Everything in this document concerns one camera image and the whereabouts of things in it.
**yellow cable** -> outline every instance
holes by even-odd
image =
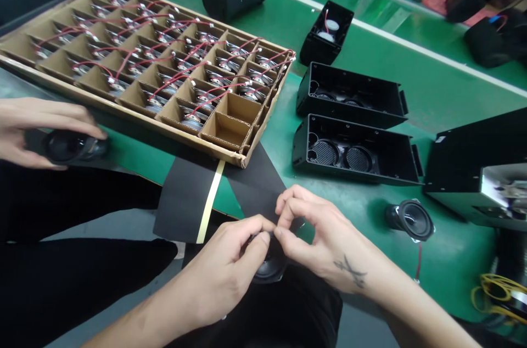
[[[480,275],[481,286],[475,287],[470,293],[470,298],[472,300],[472,305],[476,310],[482,313],[497,313],[505,315],[513,321],[517,321],[523,324],[527,324],[527,319],[522,318],[515,313],[506,310],[503,307],[492,305],[490,299],[497,301],[509,301],[512,298],[512,292],[518,291],[524,294],[527,294],[527,288],[520,285],[519,283],[510,280],[508,278],[496,275],[496,274],[482,274]],[[503,296],[494,296],[490,291],[493,286],[498,286],[503,290]],[[484,307],[480,308],[476,303],[476,293],[483,291],[485,294],[483,296]]]

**yellow tape strip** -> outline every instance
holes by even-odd
[[[205,203],[205,208],[203,209],[203,215],[201,216],[201,224],[199,225],[198,231],[198,240],[197,244],[202,244],[205,241],[205,233],[207,231],[207,226],[209,225],[210,212],[212,211],[212,205],[214,199],[216,198],[216,193],[218,187],[220,186],[221,175],[223,174],[223,168],[225,167],[225,161],[220,160],[218,163],[218,168],[214,174],[214,179],[212,180],[212,185],[210,186],[209,196],[207,197],[207,202]]]

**green workbench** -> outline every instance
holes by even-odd
[[[171,1],[206,14],[201,0]],[[299,51],[316,18],[311,8],[314,3],[325,1],[266,0],[229,24]],[[402,84],[410,119],[392,130],[414,137],[424,166],[437,132],[527,106],[524,69],[517,63],[492,71],[475,66],[464,49],[462,27],[392,0],[333,1],[356,10],[356,17],[361,20],[359,25],[350,27],[334,66]],[[392,32],[379,33],[376,27],[385,26],[390,16],[400,9],[407,10],[408,18]],[[460,68],[464,64],[470,69]],[[261,139],[284,184],[298,183],[334,202],[360,231],[411,276],[417,267],[418,246],[404,233],[390,231],[383,215],[388,203],[418,198],[437,228],[423,244],[421,286],[449,313],[470,321],[482,319],[483,315],[470,303],[470,290],[478,284],[478,275],[487,272],[492,264],[495,237],[492,229],[465,223],[423,195],[420,187],[376,186],[301,175],[292,169],[293,135],[300,124],[295,114],[296,92],[305,70],[299,63],[293,65]],[[163,184],[177,155],[177,144],[173,148],[153,146],[148,137],[134,138],[125,126],[127,123],[104,114],[98,116],[113,142],[109,159]],[[221,180],[214,208],[243,217],[225,178]],[[299,230],[299,236],[311,240],[312,227],[305,225]]]

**cardboard box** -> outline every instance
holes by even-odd
[[[67,39],[58,36],[69,27],[78,31]],[[114,42],[117,33],[120,38]],[[203,44],[206,40],[214,43]],[[250,54],[235,55],[240,46]],[[197,55],[189,57],[196,47]],[[126,50],[136,48],[136,60],[125,61]],[[281,52],[276,63],[292,52],[167,0],[67,0],[0,38],[0,63],[39,85],[241,168],[249,163],[290,69],[284,64],[277,72],[264,73],[255,55]],[[181,61],[174,56],[186,58],[192,67],[181,73]],[[156,61],[146,61],[153,57]],[[221,59],[228,58],[238,73],[221,68]],[[127,69],[141,63],[141,70],[123,69],[116,80],[123,62]],[[211,72],[221,76],[220,85],[210,80]],[[255,73],[264,73],[265,86],[250,81],[248,75]],[[235,85],[231,92],[217,88],[225,83]],[[258,102],[240,94],[239,83],[252,85],[264,97]],[[161,107],[149,108],[157,100]],[[182,124],[189,110],[203,118],[200,130]]]

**hand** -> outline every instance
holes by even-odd
[[[187,308],[185,319],[178,321],[183,322],[181,333],[213,324],[236,307],[264,262],[270,242],[268,232],[275,227],[262,215],[222,224],[172,280],[169,289],[175,302]],[[256,233],[260,234],[240,256],[243,245]]]
[[[276,214],[280,218],[274,234],[285,254],[343,292],[374,294],[397,268],[335,205],[301,186],[278,197]],[[314,226],[312,245],[289,231],[296,217]]]
[[[65,169],[25,149],[24,133],[31,128],[59,128],[98,139],[107,137],[84,106],[39,98],[0,99],[0,159],[28,168]]]

